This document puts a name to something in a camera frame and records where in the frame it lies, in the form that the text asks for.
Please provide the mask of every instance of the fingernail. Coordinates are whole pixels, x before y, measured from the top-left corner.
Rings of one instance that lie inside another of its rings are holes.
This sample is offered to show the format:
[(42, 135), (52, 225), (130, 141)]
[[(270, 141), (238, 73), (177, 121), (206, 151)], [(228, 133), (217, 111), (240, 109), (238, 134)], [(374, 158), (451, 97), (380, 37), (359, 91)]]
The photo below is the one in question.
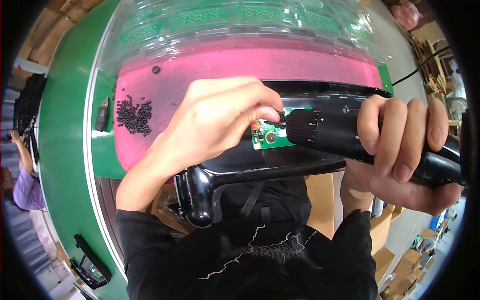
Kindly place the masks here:
[(370, 155), (377, 154), (377, 144), (378, 143), (376, 142), (366, 144), (365, 150), (367, 151), (367, 153)]
[(408, 181), (408, 176), (410, 175), (410, 172), (412, 171), (412, 168), (407, 165), (401, 165), (395, 168), (395, 179), (400, 182), (404, 183)]
[(375, 172), (379, 177), (386, 177), (390, 173), (390, 168), (384, 165), (379, 165), (375, 167)]
[(442, 128), (440, 125), (436, 125), (432, 129), (430, 129), (430, 136), (432, 137), (432, 141), (436, 144), (441, 144), (444, 139), (444, 134), (442, 132)]

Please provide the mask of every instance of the black t-shirt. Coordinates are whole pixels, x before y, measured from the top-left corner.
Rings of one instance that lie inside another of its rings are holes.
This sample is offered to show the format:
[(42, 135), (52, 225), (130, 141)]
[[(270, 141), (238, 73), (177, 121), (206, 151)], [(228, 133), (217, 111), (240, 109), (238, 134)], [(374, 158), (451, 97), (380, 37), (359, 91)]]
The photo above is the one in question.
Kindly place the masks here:
[(370, 212), (351, 213), (329, 240), (295, 222), (224, 220), (175, 243), (149, 214), (117, 211), (131, 300), (372, 299)]

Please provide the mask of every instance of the woman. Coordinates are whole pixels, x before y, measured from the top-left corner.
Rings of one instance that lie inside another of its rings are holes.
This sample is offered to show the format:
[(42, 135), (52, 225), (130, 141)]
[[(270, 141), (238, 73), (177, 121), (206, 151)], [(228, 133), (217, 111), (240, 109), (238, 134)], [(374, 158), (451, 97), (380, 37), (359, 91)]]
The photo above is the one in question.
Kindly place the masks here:
[(12, 174), (7, 168), (1, 168), (1, 187), (4, 197), (13, 205), (23, 210), (35, 210), (45, 207), (40, 182), (31, 176), (33, 161), (24, 143), (20, 140), (17, 130), (11, 132), (12, 142), (20, 152), (22, 166), (17, 182), (13, 183)]

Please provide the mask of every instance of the black handle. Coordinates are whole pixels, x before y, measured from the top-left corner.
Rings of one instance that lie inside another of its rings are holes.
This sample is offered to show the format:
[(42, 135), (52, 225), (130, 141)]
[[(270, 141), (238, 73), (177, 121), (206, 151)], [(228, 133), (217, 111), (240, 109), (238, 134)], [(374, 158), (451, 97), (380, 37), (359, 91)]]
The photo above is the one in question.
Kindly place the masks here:
[(95, 130), (104, 131), (108, 122), (108, 108), (100, 106), (95, 121)]
[[(355, 159), (373, 165), (374, 157), (363, 149), (357, 133), (357, 114), (296, 109), (287, 116), (287, 138), (293, 144)], [(435, 188), (462, 182), (458, 154), (443, 149), (433, 152), (426, 146), (412, 180)]]

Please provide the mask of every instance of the green circuit board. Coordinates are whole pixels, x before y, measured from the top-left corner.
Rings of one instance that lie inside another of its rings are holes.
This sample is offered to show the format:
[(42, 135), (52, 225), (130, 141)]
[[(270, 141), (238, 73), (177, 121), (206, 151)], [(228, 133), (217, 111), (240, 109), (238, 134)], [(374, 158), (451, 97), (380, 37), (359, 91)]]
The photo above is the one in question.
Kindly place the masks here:
[[(284, 108), (287, 116), (294, 109), (312, 109), (311, 107)], [(273, 124), (267, 124), (266, 120), (259, 119), (250, 124), (252, 132), (252, 145), (255, 150), (293, 146), (287, 139), (287, 130)]]

